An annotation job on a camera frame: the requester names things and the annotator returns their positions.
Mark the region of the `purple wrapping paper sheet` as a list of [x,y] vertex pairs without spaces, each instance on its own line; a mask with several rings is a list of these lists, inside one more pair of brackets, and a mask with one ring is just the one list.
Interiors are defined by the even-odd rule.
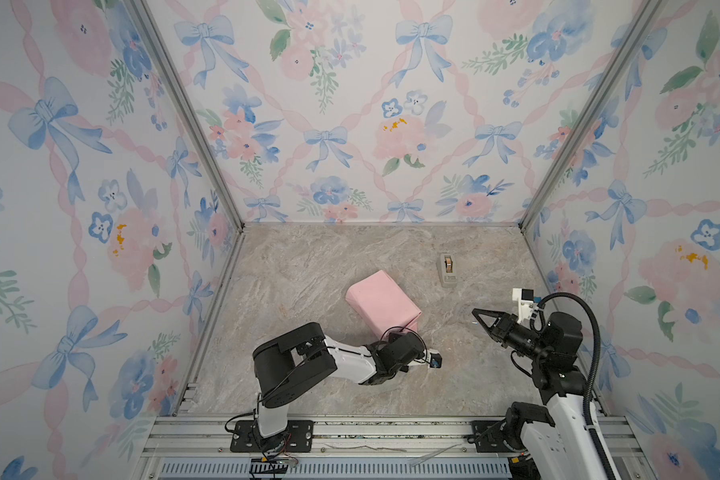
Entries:
[[418,331],[422,311],[383,270],[351,285],[345,300],[377,339],[393,327]]

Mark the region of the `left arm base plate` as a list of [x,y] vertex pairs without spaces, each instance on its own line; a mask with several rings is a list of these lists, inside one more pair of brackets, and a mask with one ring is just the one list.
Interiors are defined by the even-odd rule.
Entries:
[[289,420],[283,432],[264,437],[253,420],[241,420],[232,430],[230,451],[233,453],[261,453],[273,456],[281,453],[309,453],[312,449],[315,423],[310,420]]

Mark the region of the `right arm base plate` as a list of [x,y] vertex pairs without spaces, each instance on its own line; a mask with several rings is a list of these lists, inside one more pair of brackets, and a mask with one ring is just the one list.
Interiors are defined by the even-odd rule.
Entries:
[[472,433],[467,437],[467,442],[474,445],[478,453],[522,453],[527,448],[521,434],[524,428],[531,426],[554,427],[554,424],[533,420],[515,423],[506,419],[476,420],[471,422]]

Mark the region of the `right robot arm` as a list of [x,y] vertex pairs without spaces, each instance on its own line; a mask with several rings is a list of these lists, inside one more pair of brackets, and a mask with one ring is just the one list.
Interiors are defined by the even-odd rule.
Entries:
[[592,382],[575,365],[581,322],[554,312],[536,331],[508,312],[475,308],[489,337],[531,360],[528,372],[541,402],[516,401],[503,419],[474,421],[469,442],[480,453],[517,453],[541,479],[618,479],[592,404]]

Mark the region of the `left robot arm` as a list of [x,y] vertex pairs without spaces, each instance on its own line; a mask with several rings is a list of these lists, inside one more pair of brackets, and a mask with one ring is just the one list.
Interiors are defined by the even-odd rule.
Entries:
[[376,386],[415,366],[443,364],[440,352],[408,327],[390,327],[380,340],[352,346],[325,335],[317,322],[259,345],[252,359],[260,387],[254,432],[263,440],[284,433],[289,405],[329,377]]

